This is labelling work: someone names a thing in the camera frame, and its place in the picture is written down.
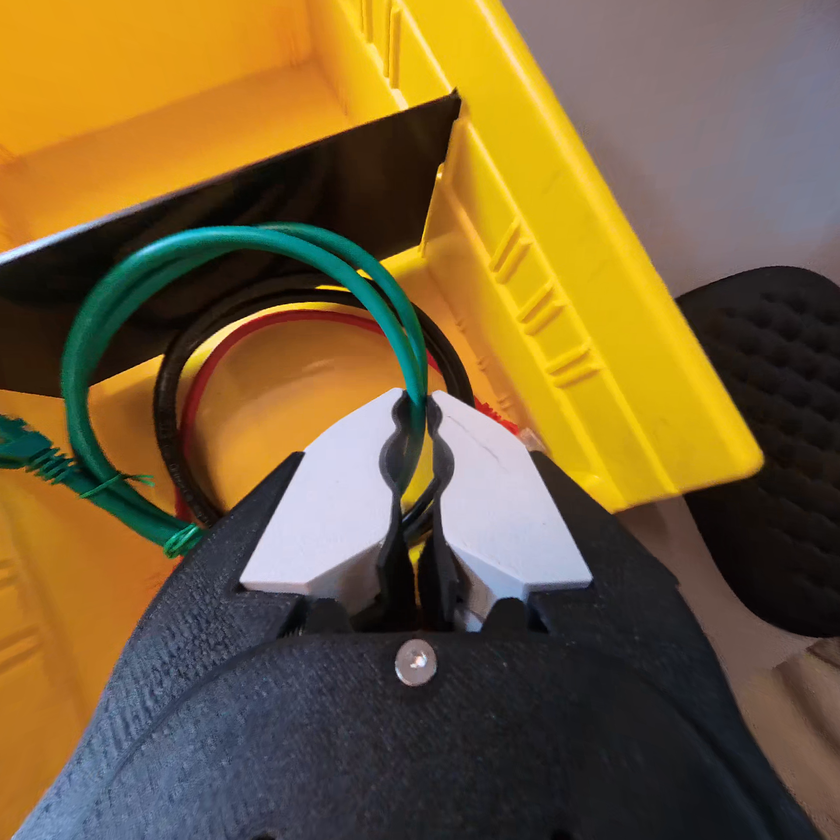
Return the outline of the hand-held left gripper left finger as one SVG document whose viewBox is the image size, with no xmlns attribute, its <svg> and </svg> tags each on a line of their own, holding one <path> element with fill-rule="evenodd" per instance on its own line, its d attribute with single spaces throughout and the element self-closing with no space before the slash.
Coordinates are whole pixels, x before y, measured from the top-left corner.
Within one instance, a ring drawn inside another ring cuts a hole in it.
<svg viewBox="0 0 840 840">
<path fill-rule="evenodd" d="M 392 388 L 305 448 L 239 577 L 246 590 L 331 599 L 392 627 L 414 621 L 402 511 L 411 406 Z"/>
</svg>

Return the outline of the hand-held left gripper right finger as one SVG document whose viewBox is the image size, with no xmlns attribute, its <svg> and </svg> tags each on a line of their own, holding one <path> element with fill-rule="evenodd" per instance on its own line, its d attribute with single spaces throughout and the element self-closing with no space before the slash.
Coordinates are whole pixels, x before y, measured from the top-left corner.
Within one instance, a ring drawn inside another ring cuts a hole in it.
<svg viewBox="0 0 840 840">
<path fill-rule="evenodd" d="M 501 600 L 589 587 L 592 572 L 526 445 L 445 392 L 427 409 L 435 493 L 418 561 L 426 625 L 474 632 Z"/>
</svg>

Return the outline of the yellow plastic bin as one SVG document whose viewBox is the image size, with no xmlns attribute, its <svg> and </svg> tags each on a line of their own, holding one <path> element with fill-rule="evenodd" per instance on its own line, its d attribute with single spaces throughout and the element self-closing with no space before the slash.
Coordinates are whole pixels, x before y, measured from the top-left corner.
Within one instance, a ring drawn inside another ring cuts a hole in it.
<svg viewBox="0 0 840 840">
<path fill-rule="evenodd" d="M 420 245 L 385 265 L 478 399 L 538 435 L 610 512 L 753 475 L 760 448 L 501 2 L 2 2 L 2 256 L 37 239 L 457 90 Z M 173 510 L 152 387 L 198 293 L 153 298 L 91 388 L 117 468 Z M 229 509 L 291 451 L 403 383 L 382 337 L 263 328 L 194 418 L 194 469 Z M 70 449 L 60 397 L 2 413 Z M 107 513 L 2 469 L 2 838 L 87 727 L 174 562 Z"/>
</svg>

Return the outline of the black quilted wrist rest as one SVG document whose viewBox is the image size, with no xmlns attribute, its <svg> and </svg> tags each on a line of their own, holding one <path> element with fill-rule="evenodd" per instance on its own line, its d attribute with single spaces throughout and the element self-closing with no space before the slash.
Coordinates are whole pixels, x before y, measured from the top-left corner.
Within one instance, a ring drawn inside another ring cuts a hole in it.
<svg viewBox="0 0 840 840">
<path fill-rule="evenodd" d="M 839 635 L 839 289 L 751 269 L 677 299 L 763 453 L 747 479 L 686 496 L 711 558 L 760 619 Z"/>
</svg>

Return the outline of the black bin divider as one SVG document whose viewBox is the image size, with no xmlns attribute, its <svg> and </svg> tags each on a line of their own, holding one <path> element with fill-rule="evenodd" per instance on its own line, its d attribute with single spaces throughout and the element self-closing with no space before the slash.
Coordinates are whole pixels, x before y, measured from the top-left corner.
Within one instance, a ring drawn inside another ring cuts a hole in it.
<svg viewBox="0 0 840 840">
<path fill-rule="evenodd" d="M 1 386 L 60 395 L 70 326 L 121 259 L 189 228 L 316 225 L 387 259 L 421 243 L 457 90 L 181 190 L 13 248 L 2 256 Z"/>
</svg>

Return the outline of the person's beige sweatshirt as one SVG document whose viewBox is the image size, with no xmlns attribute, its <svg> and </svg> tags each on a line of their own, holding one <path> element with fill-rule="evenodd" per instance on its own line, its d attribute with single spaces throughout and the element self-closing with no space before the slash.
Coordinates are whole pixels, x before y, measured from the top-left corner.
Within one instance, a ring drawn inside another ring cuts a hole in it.
<svg viewBox="0 0 840 840">
<path fill-rule="evenodd" d="M 839 641 L 821 638 L 768 666 L 767 653 L 718 652 L 741 713 L 824 838 L 839 838 Z"/>
</svg>

